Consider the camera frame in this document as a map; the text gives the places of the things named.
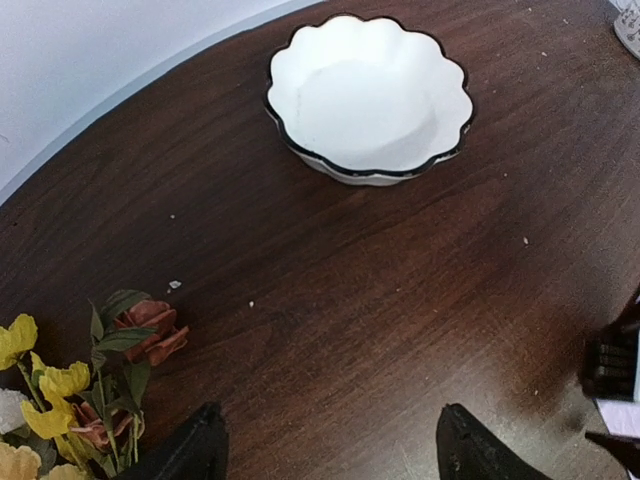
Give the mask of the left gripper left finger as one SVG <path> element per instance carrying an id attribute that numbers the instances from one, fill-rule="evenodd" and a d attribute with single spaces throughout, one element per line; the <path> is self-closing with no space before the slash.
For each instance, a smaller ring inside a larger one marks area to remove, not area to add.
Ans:
<path id="1" fill-rule="evenodd" d="M 225 480 L 229 434 L 218 403 L 206 402 L 161 445 L 116 479 Z"/>

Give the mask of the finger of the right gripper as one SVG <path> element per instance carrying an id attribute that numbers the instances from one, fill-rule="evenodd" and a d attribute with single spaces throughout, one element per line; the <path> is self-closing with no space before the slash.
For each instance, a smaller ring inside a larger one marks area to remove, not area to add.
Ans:
<path id="1" fill-rule="evenodd" d="M 638 438 L 592 431 L 585 438 L 609 452 L 626 470 L 640 469 Z"/>

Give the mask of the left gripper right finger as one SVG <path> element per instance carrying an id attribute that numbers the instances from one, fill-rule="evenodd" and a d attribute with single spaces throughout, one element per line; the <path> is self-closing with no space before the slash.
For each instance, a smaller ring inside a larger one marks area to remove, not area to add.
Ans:
<path id="1" fill-rule="evenodd" d="M 447 404 L 436 428 L 442 480 L 548 480 L 459 403 Z"/>

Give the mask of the scalloped white bowl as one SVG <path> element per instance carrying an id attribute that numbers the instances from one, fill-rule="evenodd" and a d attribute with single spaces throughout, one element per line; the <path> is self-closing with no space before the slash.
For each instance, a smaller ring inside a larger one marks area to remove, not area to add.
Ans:
<path id="1" fill-rule="evenodd" d="M 468 74 L 435 37 L 391 17 L 336 15 L 270 58 L 264 105 L 289 150 L 353 186 L 391 186 L 462 149 Z"/>

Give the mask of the patterned mug orange inside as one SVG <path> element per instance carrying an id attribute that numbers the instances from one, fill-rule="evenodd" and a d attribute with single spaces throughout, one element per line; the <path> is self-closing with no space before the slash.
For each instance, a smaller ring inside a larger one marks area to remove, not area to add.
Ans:
<path id="1" fill-rule="evenodd" d="M 621 44 L 639 58 L 640 12 L 637 0 L 625 1 L 613 23 L 614 32 Z"/>

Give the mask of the pink wrapping paper sheet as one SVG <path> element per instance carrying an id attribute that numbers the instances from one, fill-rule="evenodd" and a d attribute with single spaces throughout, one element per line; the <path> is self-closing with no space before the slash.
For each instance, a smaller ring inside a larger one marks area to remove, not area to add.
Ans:
<path id="1" fill-rule="evenodd" d="M 599 412 L 611 434 L 639 438 L 640 406 L 614 400 L 597 400 Z"/>

